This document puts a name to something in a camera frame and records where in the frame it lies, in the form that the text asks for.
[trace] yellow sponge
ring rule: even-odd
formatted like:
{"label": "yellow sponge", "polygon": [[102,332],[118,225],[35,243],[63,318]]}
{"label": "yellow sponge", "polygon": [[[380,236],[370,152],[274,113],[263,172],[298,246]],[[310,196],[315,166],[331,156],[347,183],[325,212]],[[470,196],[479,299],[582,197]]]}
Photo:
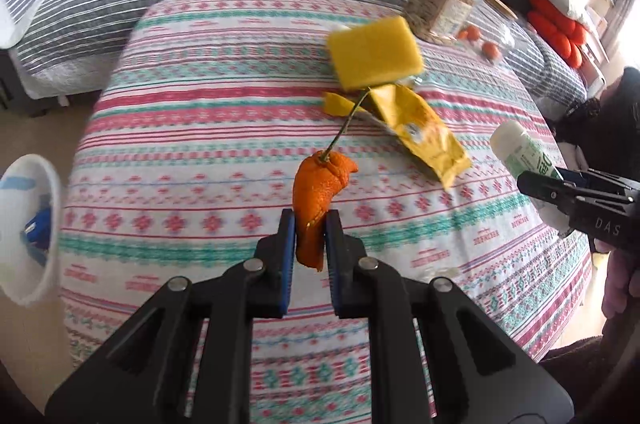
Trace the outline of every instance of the yellow sponge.
{"label": "yellow sponge", "polygon": [[326,44],[345,91],[391,83],[423,69],[420,49],[402,16],[332,32]]}

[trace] green label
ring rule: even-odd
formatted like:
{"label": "green label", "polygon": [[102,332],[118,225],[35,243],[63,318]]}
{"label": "green label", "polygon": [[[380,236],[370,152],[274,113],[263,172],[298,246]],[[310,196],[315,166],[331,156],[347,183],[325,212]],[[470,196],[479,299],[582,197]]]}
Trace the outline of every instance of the green label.
{"label": "green label", "polygon": [[504,165],[514,178],[518,178],[523,171],[529,170],[562,180],[551,159],[532,139],[517,147],[504,161]]}

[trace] bedspread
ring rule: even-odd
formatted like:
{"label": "bedspread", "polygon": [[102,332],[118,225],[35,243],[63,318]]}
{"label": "bedspread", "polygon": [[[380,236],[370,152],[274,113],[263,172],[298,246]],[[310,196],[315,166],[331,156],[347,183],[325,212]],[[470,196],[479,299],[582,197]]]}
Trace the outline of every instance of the bedspread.
{"label": "bedspread", "polygon": [[[219,276],[276,232],[300,162],[340,119],[324,41],[394,10],[360,0],[166,0],[133,31],[95,106],[70,177],[60,238],[76,363],[176,274]],[[360,170],[332,207],[347,234],[406,277],[451,277],[535,358],[591,274],[585,236],[560,240],[495,159],[516,119],[561,155],[509,66],[420,43],[417,89],[473,167],[449,191],[382,128],[354,119],[338,150]],[[367,325],[332,313],[328,276],[296,264],[289,315],[254,325],[252,422],[368,422]]]}

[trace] white bottle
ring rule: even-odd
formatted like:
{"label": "white bottle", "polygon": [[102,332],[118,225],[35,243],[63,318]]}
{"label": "white bottle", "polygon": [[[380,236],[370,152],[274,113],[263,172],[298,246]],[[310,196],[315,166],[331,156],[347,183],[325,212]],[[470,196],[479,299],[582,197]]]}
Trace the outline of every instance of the white bottle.
{"label": "white bottle", "polygon": [[[500,159],[514,179],[525,170],[562,180],[551,159],[536,143],[524,127],[516,121],[506,121],[495,129],[489,140],[495,157]],[[569,229],[569,217],[558,208],[542,200],[530,197],[540,219],[548,226],[565,233]]]}

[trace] red pillow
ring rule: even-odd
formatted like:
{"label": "red pillow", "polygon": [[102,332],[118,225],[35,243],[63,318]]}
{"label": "red pillow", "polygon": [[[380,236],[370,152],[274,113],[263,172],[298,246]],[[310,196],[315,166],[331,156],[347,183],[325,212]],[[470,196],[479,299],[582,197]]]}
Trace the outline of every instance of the red pillow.
{"label": "red pillow", "polygon": [[575,45],[574,42],[569,42],[571,44],[571,56],[566,58],[566,64],[569,65],[572,69],[579,69],[582,66],[582,55],[580,54],[580,49]]}
{"label": "red pillow", "polygon": [[558,27],[547,20],[539,11],[529,11],[529,13],[527,13],[527,20],[546,42],[551,40],[551,37],[558,32]]}
{"label": "red pillow", "polygon": [[529,2],[567,36],[570,37],[574,33],[576,21],[564,16],[549,0],[529,0]]}
{"label": "red pillow", "polygon": [[575,45],[584,45],[587,43],[587,30],[582,24],[576,22],[574,33],[569,37],[569,39],[574,42]]}
{"label": "red pillow", "polygon": [[566,60],[571,56],[571,42],[564,32],[558,31],[551,37],[551,40],[545,41],[560,55],[560,58]]}

